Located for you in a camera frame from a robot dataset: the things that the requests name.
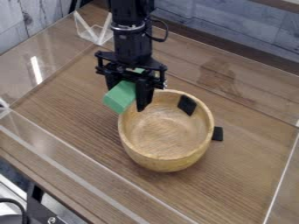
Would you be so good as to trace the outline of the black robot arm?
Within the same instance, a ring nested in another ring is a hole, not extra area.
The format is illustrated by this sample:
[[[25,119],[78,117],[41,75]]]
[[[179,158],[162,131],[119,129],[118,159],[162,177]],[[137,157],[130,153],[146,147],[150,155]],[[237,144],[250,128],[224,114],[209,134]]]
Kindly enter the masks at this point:
[[[135,84],[137,110],[142,112],[151,104],[157,89],[166,88],[167,65],[153,57],[154,42],[163,43],[169,38],[158,38],[153,33],[153,23],[165,21],[153,19],[155,0],[107,0],[113,14],[110,29],[114,34],[113,52],[98,51],[97,73],[106,77],[111,90],[122,81]]]

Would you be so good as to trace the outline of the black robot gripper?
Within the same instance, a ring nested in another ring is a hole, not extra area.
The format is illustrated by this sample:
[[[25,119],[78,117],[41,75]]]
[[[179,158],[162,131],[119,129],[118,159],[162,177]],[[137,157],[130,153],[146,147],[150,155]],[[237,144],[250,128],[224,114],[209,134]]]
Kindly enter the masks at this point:
[[[121,81],[135,83],[137,110],[142,112],[153,102],[155,88],[163,89],[167,66],[153,58],[154,41],[165,38],[153,36],[153,27],[127,31],[114,29],[115,50],[98,51],[98,74],[106,76],[107,89]]]

